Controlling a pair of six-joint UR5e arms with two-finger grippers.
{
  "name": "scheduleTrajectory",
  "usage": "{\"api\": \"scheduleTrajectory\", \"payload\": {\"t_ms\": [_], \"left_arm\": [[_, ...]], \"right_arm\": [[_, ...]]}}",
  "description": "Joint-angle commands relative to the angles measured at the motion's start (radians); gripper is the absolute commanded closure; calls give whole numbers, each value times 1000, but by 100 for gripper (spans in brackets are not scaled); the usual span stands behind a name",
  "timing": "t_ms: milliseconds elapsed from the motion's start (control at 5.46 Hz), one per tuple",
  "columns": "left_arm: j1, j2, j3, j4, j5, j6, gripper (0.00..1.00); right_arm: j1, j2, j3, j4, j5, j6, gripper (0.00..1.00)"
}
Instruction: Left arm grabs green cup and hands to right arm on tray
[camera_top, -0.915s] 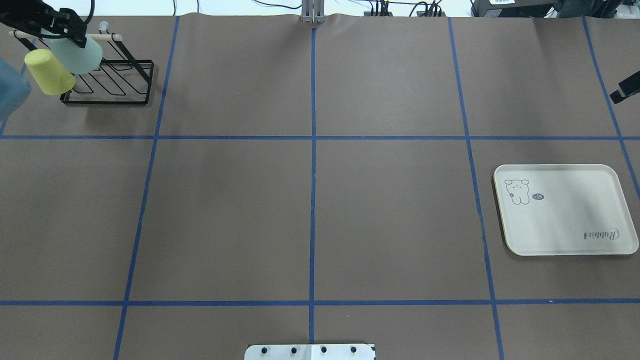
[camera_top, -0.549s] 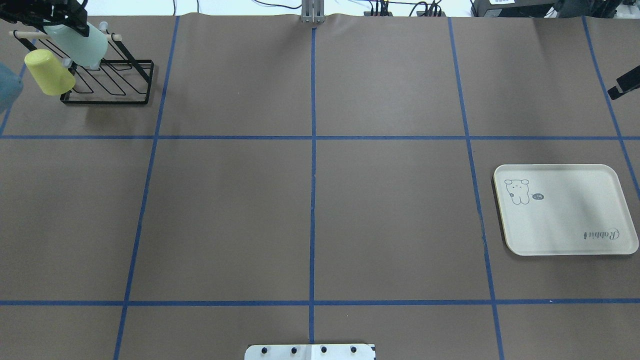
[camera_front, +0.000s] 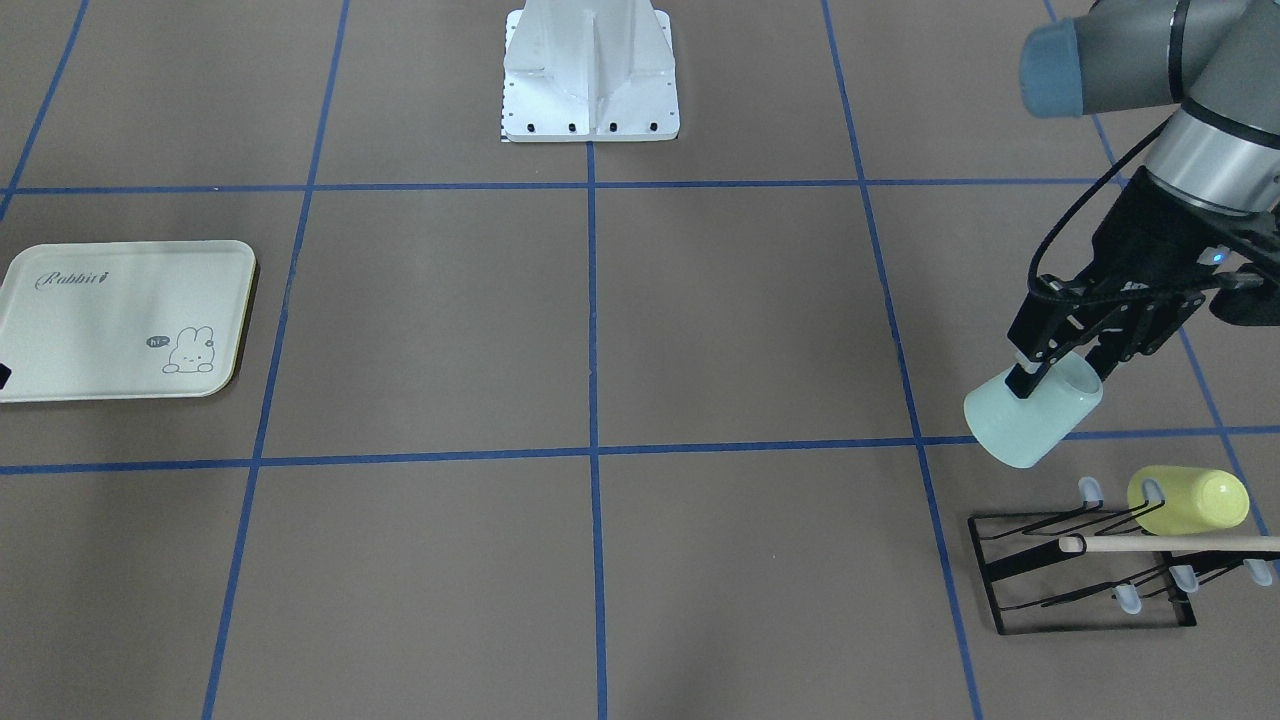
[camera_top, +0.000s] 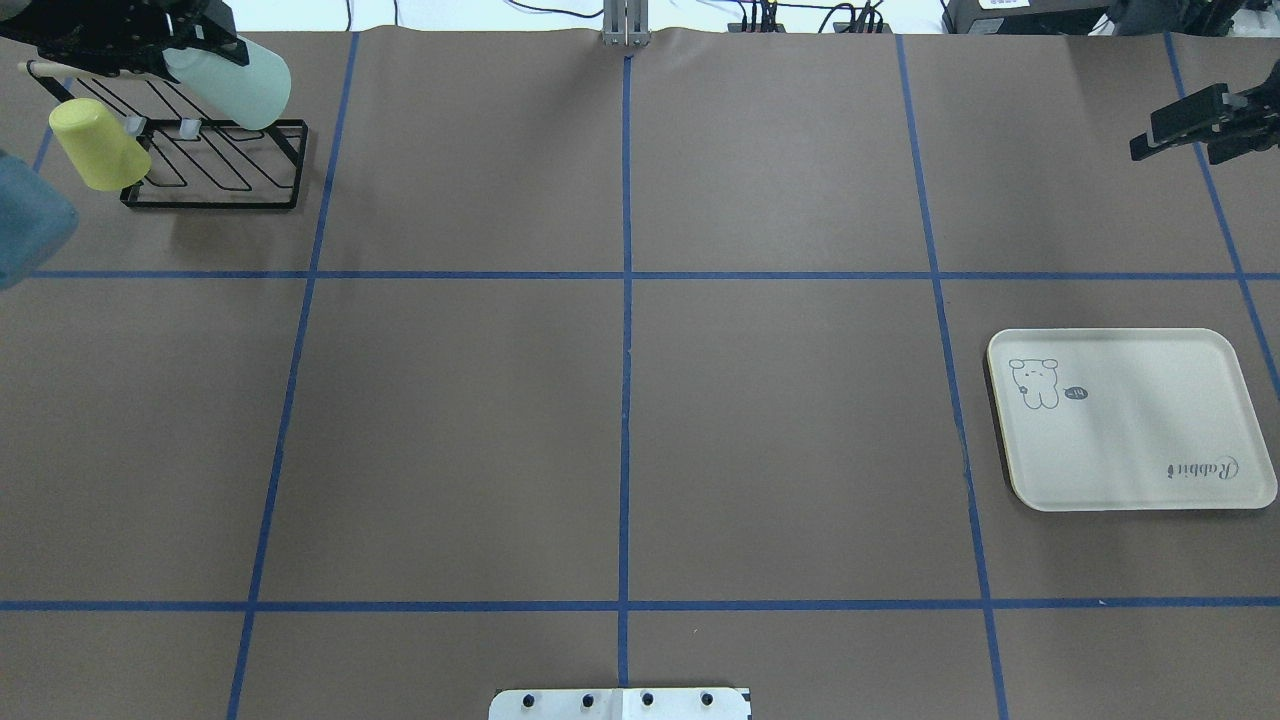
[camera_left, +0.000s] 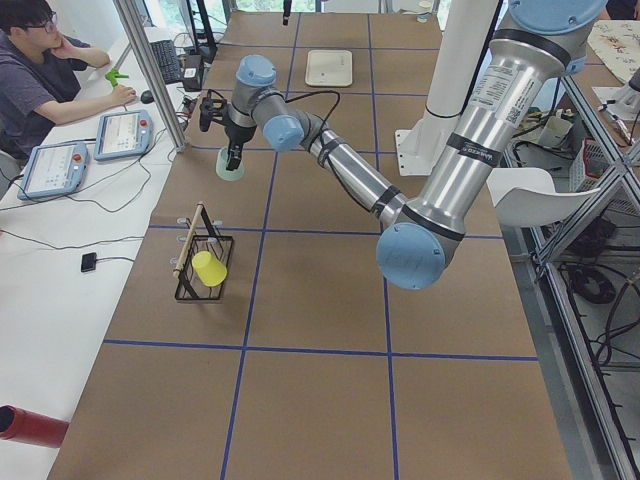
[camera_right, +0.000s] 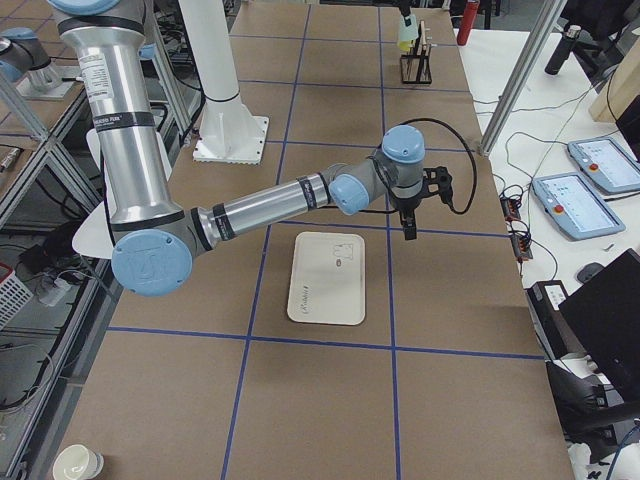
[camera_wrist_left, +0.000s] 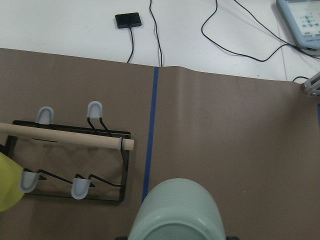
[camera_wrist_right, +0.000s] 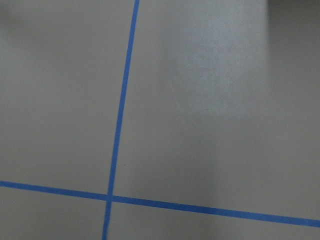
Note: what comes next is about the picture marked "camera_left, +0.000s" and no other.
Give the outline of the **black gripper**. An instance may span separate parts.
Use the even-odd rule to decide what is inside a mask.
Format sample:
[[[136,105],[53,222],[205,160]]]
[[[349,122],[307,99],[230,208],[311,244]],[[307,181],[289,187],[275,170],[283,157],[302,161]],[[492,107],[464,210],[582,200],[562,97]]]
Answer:
[[[256,125],[246,127],[231,120],[225,124],[225,134],[229,140],[228,148],[226,149],[226,171],[234,172],[241,168],[243,145],[253,139],[256,128]]]

